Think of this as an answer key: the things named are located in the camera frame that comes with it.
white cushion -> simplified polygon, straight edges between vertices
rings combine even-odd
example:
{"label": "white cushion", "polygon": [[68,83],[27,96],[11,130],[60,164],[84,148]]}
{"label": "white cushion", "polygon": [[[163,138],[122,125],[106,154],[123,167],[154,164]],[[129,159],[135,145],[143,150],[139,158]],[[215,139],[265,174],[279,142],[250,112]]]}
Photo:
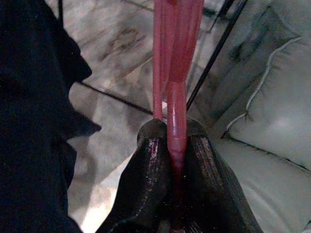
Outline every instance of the white cushion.
{"label": "white cushion", "polygon": [[297,34],[284,25],[274,9],[267,8],[236,50],[241,61],[224,76],[217,88],[211,104],[211,116],[219,118],[254,79],[264,73],[269,55],[295,37]]}
{"label": "white cushion", "polygon": [[208,128],[208,135],[210,138],[219,139],[226,132],[227,125],[232,121],[232,119],[237,118],[245,112],[245,106],[249,100],[249,97],[256,90],[258,83],[260,82],[260,77],[257,78],[244,92],[239,96],[239,98],[228,108],[228,110],[222,114],[222,116]]}
{"label": "white cushion", "polygon": [[311,219],[311,173],[240,142],[212,145],[236,174],[265,233],[300,233]]}
{"label": "white cushion", "polygon": [[231,137],[311,170],[311,40],[293,39],[269,58]]}
{"label": "white cushion", "polygon": [[298,36],[311,35],[310,0],[274,0],[271,7],[288,30]]}

